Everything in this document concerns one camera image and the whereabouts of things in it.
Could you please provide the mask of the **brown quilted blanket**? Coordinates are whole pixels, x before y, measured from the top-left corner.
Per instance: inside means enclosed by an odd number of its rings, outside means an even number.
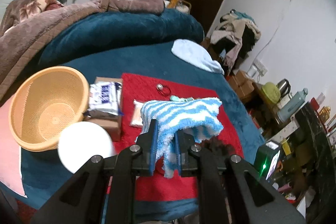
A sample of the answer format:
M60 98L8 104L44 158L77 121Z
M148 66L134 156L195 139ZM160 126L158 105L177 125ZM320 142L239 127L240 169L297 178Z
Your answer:
M163 0L93 0L34 15L1 36L1 98L30 60L70 25L100 12L161 15Z

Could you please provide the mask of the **blue white tissue pack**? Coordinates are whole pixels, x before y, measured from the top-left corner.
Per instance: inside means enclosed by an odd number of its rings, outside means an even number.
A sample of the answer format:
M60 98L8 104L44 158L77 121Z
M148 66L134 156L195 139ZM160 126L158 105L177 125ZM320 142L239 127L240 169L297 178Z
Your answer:
M88 111L118 116L121 114L122 83L99 81L89 87Z

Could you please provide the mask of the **yellow green bowl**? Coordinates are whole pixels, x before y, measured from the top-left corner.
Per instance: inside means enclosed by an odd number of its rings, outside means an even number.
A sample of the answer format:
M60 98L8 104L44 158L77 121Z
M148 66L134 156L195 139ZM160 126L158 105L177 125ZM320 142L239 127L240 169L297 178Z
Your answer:
M262 86L262 91L264 92L265 96L272 102L276 104L281 97L281 93L279 88L272 82L267 82Z

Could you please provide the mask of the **blue white striped towel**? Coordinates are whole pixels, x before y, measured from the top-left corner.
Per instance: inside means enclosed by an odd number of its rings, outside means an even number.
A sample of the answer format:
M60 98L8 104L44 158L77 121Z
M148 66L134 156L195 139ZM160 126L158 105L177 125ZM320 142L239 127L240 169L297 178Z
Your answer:
M149 129L152 119L158 122L156 161L163 159L165 178L173 178L177 158L173 138L179 130L194 137L196 143L218 136L224 129L218 120L222 102L209 97L190 102L147 101L141 109L142 133Z

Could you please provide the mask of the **white power strip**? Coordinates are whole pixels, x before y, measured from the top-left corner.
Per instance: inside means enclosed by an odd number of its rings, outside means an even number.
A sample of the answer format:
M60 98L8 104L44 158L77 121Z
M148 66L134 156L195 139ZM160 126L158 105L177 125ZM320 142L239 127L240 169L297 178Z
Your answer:
M253 64L257 68L257 71L261 77L266 75L268 70L259 59L254 59Z

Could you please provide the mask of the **steel electric kettle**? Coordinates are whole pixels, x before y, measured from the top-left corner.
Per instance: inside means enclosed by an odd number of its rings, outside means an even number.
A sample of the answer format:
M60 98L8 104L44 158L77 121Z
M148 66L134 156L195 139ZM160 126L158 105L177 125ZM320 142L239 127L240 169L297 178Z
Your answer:
M282 79L278 84L277 88L280 91L280 98L283 98L284 96L288 95L291 90L291 85L287 79Z

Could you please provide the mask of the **light blue folded cloth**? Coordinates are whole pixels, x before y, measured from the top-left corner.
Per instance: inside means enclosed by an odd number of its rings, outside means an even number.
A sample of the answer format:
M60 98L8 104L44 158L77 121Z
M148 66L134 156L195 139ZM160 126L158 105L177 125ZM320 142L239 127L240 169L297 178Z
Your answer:
M207 72L224 75L219 62L212 59L205 48L187 39L177 39L171 48L177 58Z

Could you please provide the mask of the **light green thermos bottle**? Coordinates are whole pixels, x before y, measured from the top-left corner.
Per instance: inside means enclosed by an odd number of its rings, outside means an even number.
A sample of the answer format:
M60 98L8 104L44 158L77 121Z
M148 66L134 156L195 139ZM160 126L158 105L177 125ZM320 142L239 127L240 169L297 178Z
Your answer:
M302 91L297 92L289 102L277 112L280 122L284 123L305 103L308 92L308 88L303 88Z

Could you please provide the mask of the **pile of clothes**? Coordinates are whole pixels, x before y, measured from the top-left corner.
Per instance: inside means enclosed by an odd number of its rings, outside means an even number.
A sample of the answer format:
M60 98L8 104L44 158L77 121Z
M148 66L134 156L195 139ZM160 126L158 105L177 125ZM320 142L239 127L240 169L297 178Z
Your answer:
M254 19L244 12L232 9L219 19L219 25L210 36L210 44L228 75L237 61L246 58L260 38L261 31Z

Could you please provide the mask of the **brown cardboard box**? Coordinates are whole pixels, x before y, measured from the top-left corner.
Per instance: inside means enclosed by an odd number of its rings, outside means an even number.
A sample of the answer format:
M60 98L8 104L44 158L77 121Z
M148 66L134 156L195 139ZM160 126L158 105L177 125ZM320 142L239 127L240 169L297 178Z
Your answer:
M116 82L122 85L123 80L122 79L116 79L116 78L110 78L110 77L96 77L95 83L98 83L100 81L111 81ZM120 141L121 140L121 122L122 122L122 114L120 114L118 117L113 119L98 119L98 118L92 118L90 116L85 116L84 121L95 123L99 126L101 126L112 138L112 141Z

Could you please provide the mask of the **cotton swab packet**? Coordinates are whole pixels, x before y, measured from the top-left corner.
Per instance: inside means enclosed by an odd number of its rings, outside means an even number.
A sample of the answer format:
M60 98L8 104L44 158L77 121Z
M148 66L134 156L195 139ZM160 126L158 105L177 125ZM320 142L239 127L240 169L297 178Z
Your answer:
M131 117L130 126L142 128L141 109L144 103L134 100L133 104L134 104L134 110Z

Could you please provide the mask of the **red fuzzy mat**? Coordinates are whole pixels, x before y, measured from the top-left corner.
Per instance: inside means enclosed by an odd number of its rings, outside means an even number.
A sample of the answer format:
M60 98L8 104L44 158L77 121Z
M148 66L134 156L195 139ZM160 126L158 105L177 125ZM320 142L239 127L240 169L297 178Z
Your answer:
M157 84L168 86L173 95L187 98L201 98L203 100L212 101L214 97L218 97L218 93L213 89L199 88L184 84L178 84L171 81L155 79L153 77L141 76L131 73L124 73L121 76L123 80L122 87L122 118L120 141L114 143L117 152L131 146L135 143L140 130L130 125L130 121L134 110L134 100L141 102L157 102L164 101L154 107L146 107L143 110L148 126L152 119L158 121L159 133L157 139L157 159L156 167L162 170L155 170L153 176L140 177L135 184L135 199L137 201L146 202L163 202L163 201L180 201L196 199L198 196L197 179L194 177L181 177L177 171L175 143L173 141L175 132L184 127L187 132L191 133L196 142L200 143L205 139L210 139L213 135L217 136L224 144L230 144L234 147L238 155L243 155L243 149L240 144L239 137L233 124L230 122L226 109L223 105L224 101L220 100L212 111L216 115L217 120L221 123L215 128L215 132L211 133L209 129L201 127L199 129L191 128L194 122L190 118L180 118L178 125L173 128L162 129L165 124L163 117L165 115L173 115L176 117L180 112L173 110L173 103L168 98L162 96L157 91Z

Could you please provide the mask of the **pink sheet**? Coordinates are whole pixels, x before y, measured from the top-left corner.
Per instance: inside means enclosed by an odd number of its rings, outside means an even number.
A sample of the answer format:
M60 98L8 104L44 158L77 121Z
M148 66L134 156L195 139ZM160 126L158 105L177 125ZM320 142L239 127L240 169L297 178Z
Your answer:
M27 198L22 182L21 146L15 141L9 127L9 110L12 100L13 96L1 106L0 178L1 182L13 192Z

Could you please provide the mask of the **orange plastic mesh basket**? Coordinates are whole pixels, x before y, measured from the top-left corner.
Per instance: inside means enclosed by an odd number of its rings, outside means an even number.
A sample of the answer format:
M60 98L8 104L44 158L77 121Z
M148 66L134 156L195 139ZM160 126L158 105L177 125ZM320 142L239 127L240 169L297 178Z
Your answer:
M9 128L25 150L43 152L58 147L60 133L83 120L89 84L76 69L56 66L29 77L13 96Z

